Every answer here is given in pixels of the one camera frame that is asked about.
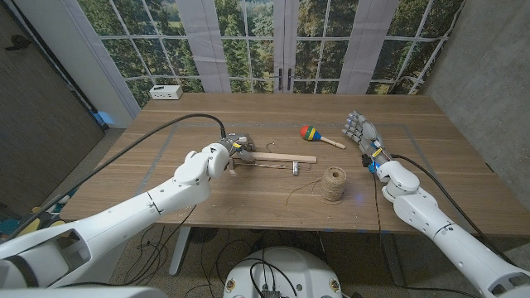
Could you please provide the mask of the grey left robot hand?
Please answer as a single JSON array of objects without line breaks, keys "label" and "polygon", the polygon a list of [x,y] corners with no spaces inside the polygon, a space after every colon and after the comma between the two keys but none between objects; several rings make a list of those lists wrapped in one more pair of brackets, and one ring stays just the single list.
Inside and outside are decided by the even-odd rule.
[{"label": "grey left robot hand", "polygon": [[256,151],[256,146],[248,133],[229,133],[219,143],[228,150],[229,156],[237,154],[243,161],[255,161],[253,152]]}]

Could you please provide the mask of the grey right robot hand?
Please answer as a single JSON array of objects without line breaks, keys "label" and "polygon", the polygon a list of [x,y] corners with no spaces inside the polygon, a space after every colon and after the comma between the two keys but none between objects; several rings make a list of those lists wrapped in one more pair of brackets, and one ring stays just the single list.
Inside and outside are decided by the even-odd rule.
[{"label": "grey right robot hand", "polygon": [[358,144],[360,151],[372,160],[375,167],[392,160],[376,127],[357,111],[349,114],[342,133]]}]

